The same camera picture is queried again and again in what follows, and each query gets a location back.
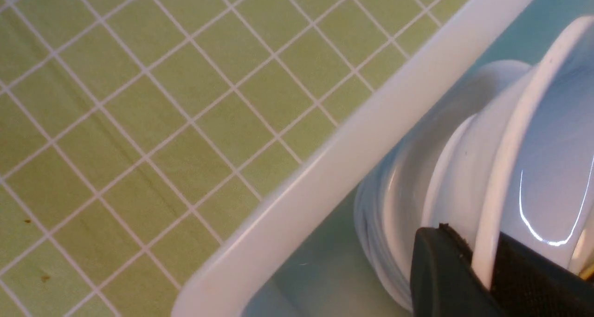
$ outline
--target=white plastic edge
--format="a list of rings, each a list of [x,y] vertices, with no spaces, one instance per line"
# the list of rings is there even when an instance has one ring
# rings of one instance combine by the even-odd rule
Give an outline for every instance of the white plastic edge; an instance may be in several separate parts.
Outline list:
[[[562,68],[575,45],[592,26],[594,26],[594,17],[581,17],[563,30],[545,53],[543,61],[536,66],[537,70],[530,84],[524,90],[507,122],[493,161],[489,188],[484,195],[471,263],[473,271],[485,288],[491,287],[505,197],[524,135],[555,75]]]
[[[174,317],[237,317],[373,166],[531,0],[470,0],[184,285]]]

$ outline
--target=light blue surface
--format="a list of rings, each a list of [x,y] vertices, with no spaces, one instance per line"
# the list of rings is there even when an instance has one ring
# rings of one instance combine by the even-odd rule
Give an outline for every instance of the light blue surface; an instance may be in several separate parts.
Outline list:
[[[534,65],[565,27],[588,14],[594,14],[594,0],[534,0],[473,68],[499,59]]]

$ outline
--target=green tile wall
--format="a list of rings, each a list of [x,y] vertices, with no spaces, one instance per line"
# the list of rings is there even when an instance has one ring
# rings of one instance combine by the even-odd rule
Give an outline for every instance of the green tile wall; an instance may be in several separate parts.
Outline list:
[[[169,315],[465,2],[0,0],[0,315]]]

